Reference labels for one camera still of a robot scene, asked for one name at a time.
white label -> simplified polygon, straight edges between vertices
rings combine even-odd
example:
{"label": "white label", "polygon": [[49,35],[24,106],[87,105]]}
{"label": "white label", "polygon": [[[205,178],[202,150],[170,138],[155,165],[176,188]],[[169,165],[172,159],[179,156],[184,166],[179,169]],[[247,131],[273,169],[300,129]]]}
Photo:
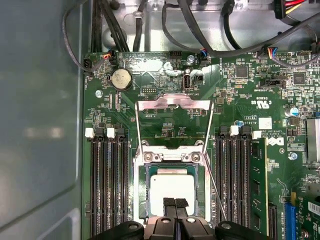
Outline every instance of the white label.
{"label": "white label", "polygon": [[271,146],[274,146],[274,145],[284,146],[285,140],[283,137],[277,137],[277,138],[270,137],[270,138],[268,138],[268,144]]}
{"label": "white label", "polygon": [[314,214],[320,216],[320,206],[313,204],[312,202],[308,202],[308,210]]}
{"label": "white label", "polygon": [[259,117],[259,129],[270,130],[272,129],[272,118],[271,117]]}

screw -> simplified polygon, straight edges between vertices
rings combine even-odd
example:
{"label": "screw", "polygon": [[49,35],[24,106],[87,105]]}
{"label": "screw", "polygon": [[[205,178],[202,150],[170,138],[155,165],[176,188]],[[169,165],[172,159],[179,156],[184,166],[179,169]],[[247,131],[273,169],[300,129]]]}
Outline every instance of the screw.
{"label": "screw", "polygon": [[188,218],[187,220],[186,220],[188,223],[191,223],[191,224],[193,224],[193,223],[195,223],[196,222],[196,220],[194,219],[194,218]]}
{"label": "screw", "polygon": [[290,160],[297,160],[298,159],[298,154],[296,154],[295,152],[290,152],[289,153],[289,159]]}
{"label": "screw", "polygon": [[228,223],[222,223],[221,227],[224,229],[231,229],[231,226]]}
{"label": "screw", "polygon": [[151,153],[146,153],[143,157],[143,159],[146,161],[146,162],[151,162],[152,161],[152,154]]}
{"label": "screw", "polygon": [[199,162],[200,161],[200,156],[199,156],[198,153],[193,153],[191,155],[191,158],[192,158],[192,161],[194,161],[194,162]]}
{"label": "screw", "polygon": [[193,64],[196,60],[195,56],[193,55],[189,55],[186,60],[188,61],[188,63]]}
{"label": "screw", "polygon": [[103,91],[101,91],[101,90],[95,91],[95,96],[96,96],[98,99],[102,98],[103,95],[104,95],[104,92],[103,92]]}

ram slot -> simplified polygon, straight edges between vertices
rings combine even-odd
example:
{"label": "ram slot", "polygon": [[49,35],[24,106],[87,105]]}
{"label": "ram slot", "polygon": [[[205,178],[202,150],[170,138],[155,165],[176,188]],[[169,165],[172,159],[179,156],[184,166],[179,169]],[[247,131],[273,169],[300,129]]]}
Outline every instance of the ram slot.
{"label": "ram slot", "polygon": [[250,227],[250,191],[249,191],[249,153],[250,142],[248,139],[240,141],[239,151],[239,193],[240,193],[240,222],[242,226]]}
{"label": "ram slot", "polygon": [[[216,187],[219,193],[219,196],[222,201],[222,205],[224,207],[224,211],[226,212],[226,203],[227,203],[227,148],[228,140],[224,138],[224,136],[219,136],[217,138],[216,151],[215,151],[215,172],[216,172]],[[220,207],[215,201],[215,212],[216,212],[216,224],[223,221],[223,216],[220,210]]]}
{"label": "ram slot", "polygon": [[103,149],[101,154],[103,155],[103,161],[101,161],[101,209],[102,218],[101,226],[102,231],[108,230],[110,226],[110,205],[109,205],[109,143],[108,140],[103,142]]}
{"label": "ram slot", "polygon": [[121,139],[119,142],[119,155],[118,160],[121,164],[121,184],[120,184],[120,221],[126,222],[128,220],[128,143]]}
{"label": "ram slot", "polygon": [[231,178],[231,164],[232,164],[232,140],[227,140],[226,141],[226,158],[225,162],[222,163],[223,166],[225,166],[224,170],[224,182],[225,182],[225,216],[227,220],[231,220],[232,217],[232,178]]}
{"label": "ram slot", "polygon": [[118,144],[110,139],[108,143],[108,154],[110,156],[109,170],[109,192],[110,192],[110,227],[113,228],[117,225],[117,203],[118,203]]}
{"label": "ram slot", "polygon": [[238,181],[237,181],[237,152],[238,152],[238,141],[237,138],[234,137],[230,140],[230,164],[229,164],[229,171],[230,171],[230,221],[237,223],[237,216],[238,216],[238,206],[237,206],[237,189],[238,189]]}
{"label": "ram slot", "polygon": [[98,140],[91,142],[91,219],[90,235],[93,237],[101,232],[101,156],[102,143]]}

wire bundle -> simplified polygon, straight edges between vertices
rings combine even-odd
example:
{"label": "wire bundle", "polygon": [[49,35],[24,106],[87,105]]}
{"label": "wire bundle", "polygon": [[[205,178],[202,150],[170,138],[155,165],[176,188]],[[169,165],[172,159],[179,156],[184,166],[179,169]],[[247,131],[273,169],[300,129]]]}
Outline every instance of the wire bundle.
{"label": "wire bundle", "polygon": [[273,59],[276,56],[277,50],[277,47],[268,47],[267,51],[270,59]]}
{"label": "wire bundle", "polygon": [[299,8],[303,2],[306,0],[292,0],[285,2],[285,14],[289,14]]}

cable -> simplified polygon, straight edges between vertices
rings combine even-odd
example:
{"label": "cable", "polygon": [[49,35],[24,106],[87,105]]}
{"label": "cable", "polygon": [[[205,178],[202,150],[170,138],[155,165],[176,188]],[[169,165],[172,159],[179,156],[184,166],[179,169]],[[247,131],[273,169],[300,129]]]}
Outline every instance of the cable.
{"label": "cable", "polygon": [[[138,12],[143,13],[145,10],[146,4],[148,0],[141,0],[141,3],[138,7]],[[135,20],[135,38],[133,42],[133,51],[138,52],[140,48],[141,36],[142,36],[142,25],[143,21],[141,18],[137,18]]]}
{"label": "cable", "polygon": [[93,72],[95,70],[97,70],[105,61],[105,59],[101,59],[97,62],[96,65],[94,65],[92,68],[87,68],[83,65],[81,65],[81,63],[77,60],[74,52],[72,51],[71,49],[71,46],[70,46],[70,42],[69,42],[69,38],[68,38],[68,34],[67,34],[67,18],[70,14],[70,12],[75,9],[75,8],[78,8],[80,7],[81,5],[85,4],[88,0],[82,0],[78,3],[75,3],[72,7],[70,7],[63,15],[63,18],[62,18],[62,34],[63,34],[63,40],[64,40],[64,44],[65,44],[65,47],[67,49],[67,52],[69,53],[71,59],[73,60],[73,62],[79,67],[81,68],[82,70],[86,71],[86,72]]}
{"label": "cable", "polygon": [[316,13],[315,15],[313,15],[313,16],[311,16],[309,18],[307,18],[306,20],[301,21],[296,26],[293,26],[293,27],[289,28],[288,30],[280,33],[279,35],[274,36],[273,38],[270,38],[270,39],[268,39],[266,41],[263,41],[261,43],[258,43],[256,45],[253,45],[253,46],[250,46],[250,47],[246,47],[246,48],[243,48],[243,49],[232,50],[232,51],[213,51],[213,53],[211,53],[210,55],[211,55],[211,57],[215,57],[215,58],[231,58],[231,57],[236,57],[236,56],[239,56],[239,55],[242,55],[242,54],[259,51],[263,47],[271,46],[271,45],[279,42],[280,40],[286,38],[287,36],[293,34],[297,30],[303,28],[304,26],[314,22],[315,20],[317,20],[319,18],[320,18],[320,12]]}
{"label": "cable", "polygon": [[164,35],[166,36],[166,38],[173,43],[174,45],[176,45],[177,47],[184,49],[188,52],[194,52],[194,53],[198,53],[199,49],[196,48],[191,48],[188,46],[185,46],[183,44],[181,44],[180,42],[178,42],[177,40],[174,39],[174,37],[169,33],[167,26],[166,26],[166,21],[167,21],[167,8],[172,8],[172,9],[178,9],[179,5],[176,4],[171,4],[171,3],[165,3],[163,5],[162,8],[162,13],[161,13],[161,24],[162,24],[162,30]]}
{"label": "cable", "polygon": [[102,3],[101,0],[98,0],[98,3],[99,3],[99,6],[100,6],[100,10],[101,10],[101,12],[102,12],[102,14],[103,14],[103,16],[105,18],[105,21],[109,26],[109,29],[110,29],[110,32],[111,32],[111,35],[112,35],[112,38],[114,40],[116,48],[118,49],[119,52],[125,52],[125,50],[124,50],[124,48],[122,46],[122,43],[121,43],[121,41],[119,39],[119,36],[118,36],[118,34],[116,32],[116,29],[114,28],[114,25],[111,22],[111,19],[110,19],[109,15],[108,15],[108,13],[107,13],[107,11],[105,9],[104,4]]}
{"label": "cable", "polygon": [[234,39],[231,30],[230,30],[230,24],[229,24],[229,17],[232,14],[235,6],[235,0],[227,0],[221,10],[221,15],[223,18],[223,29],[226,38],[228,39],[229,43],[232,45],[232,47],[236,50],[241,49],[241,47],[238,45],[236,40]]}
{"label": "cable", "polygon": [[294,10],[296,10],[297,8],[299,8],[300,6],[301,6],[301,3],[293,6],[293,7],[290,8],[289,10],[285,11],[285,14],[289,14],[289,13],[293,12]]}
{"label": "cable", "polygon": [[[183,13],[184,19],[186,19],[186,22],[187,22],[192,34],[195,35],[195,31],[193,31],[193,28],[196,28],[201,32],[201,30],[199,29],[199,26],[198,26],[193,14],[192,14],[190,8],[189,8],[189,6],[186,4],[186,1],[185,0],[179,0],[179,4],[180,4],[181,10],[183,10],[182,13]],[[204,46],[204,48],[207,50],[207,52],[210,54],[210,56],[214,57],[214,58],[231,58],[231,57],[236,57],[236,56],[239,56],[239,55],[242,55],[242,54],[246,54],[246,53],[250,53],[250,52],[256,52],[256,51],[261,50],[265,46],[270,46],[272,44],[277,43],[278,41],[286,38],[287,36],[289,36],[291,34],[293,34],[294,32],[296,32],[297,30],[303,28],[304,26],[314,22],[319,17],[320,17],[320,12],[316,13],[315,15],[313,15],[313,16],[311,16],[309,18],[307,18],[306,20],[301,21],[296,26],[291,27],[290,29],[284,31],[283,33],[281,33],[281,34],[279,34],[279,35],[277,35],[277,36],[275,36],[275,37],[273,37],[271,39],[268,39],[268,40],[263,41],[261,43],[258,43],[256,45],[253,45],[253,46],[250,46],[250,47],[246,47],[246,48],[243,48],[243,49],[232,50],[232,51],[216,51],[216,50],[213,50],[210,45],[208,47]]]}
{"label": "cable", "polygon": [[286,7],[289,7],[289,6],[294,6],[294,5],[297,5],[297,4],[301,4],[303,2],[305,2],[306,0],[293,0],[293,1],[286,1],[285,2],[285,6]]}
{"label": "cable", "polygon": [[121,42],[121,46],[122,46],[123,51],[124,52],[130,52],[128,44],[127,44],[127,40],[125,38],[125,35],[122,32],[122,29],[121,29],[121,27],[119,25],[119,22],[117,21],[114,13],[112,12],[108,1],[107,0],[100,0],[100,3],[101,3],[100,7],[103,8],[103,6],[104,6],[104,10],[106,11],[106,14],[108,15],[108,17],[110,19],[110,24],[113,25],[116,33],[118,34],[118,37],[119,37],[119,40]]}
{"label": "cable", "polygon": [[274,57],[271,58],[271,60],[274,61],[275,63],[283,66],[283,67],[286,67],[286,68],[302,68],[302,67],[305,67],[306,65],[309,65],[309,64],[317,61],[319,58],[320,58],[320,52],[317,55],[315,55],[314,58],[306,61],[305,63],[301,63],[301,64],[289,64],[289,63],[286,63],[286,62],[281,61],[281,60],[274,58]]}
{"label": "cable", "polygon": [[[299,20],[293,18],[292,16],[290,16],[288,14],[285,16],[285,18],[281,19],[281,22],[283,22],[284,24],[287,24],[289,26],[292,26],[292,27],[300,23]],[[310,27],[309,25],[306,25],[306,26],[303,27],[303,29],[310,36],[311,40],[314,43],[318,42],[317,34],[316,34],[315,30],[313,30],[312,27]]]}
{"label": "cable", "polygon": [[179,7],[182,11],[183,17],[188,25],[190,31],[192,32],[193,36],[198,40],[198,42],[206,49],[209,54],[213,54],[214,50],[208,43],[207,39],[203,35],[202,31],[197,24],[197,21],[191,12],[191,9],[186,0],[178,0]]}

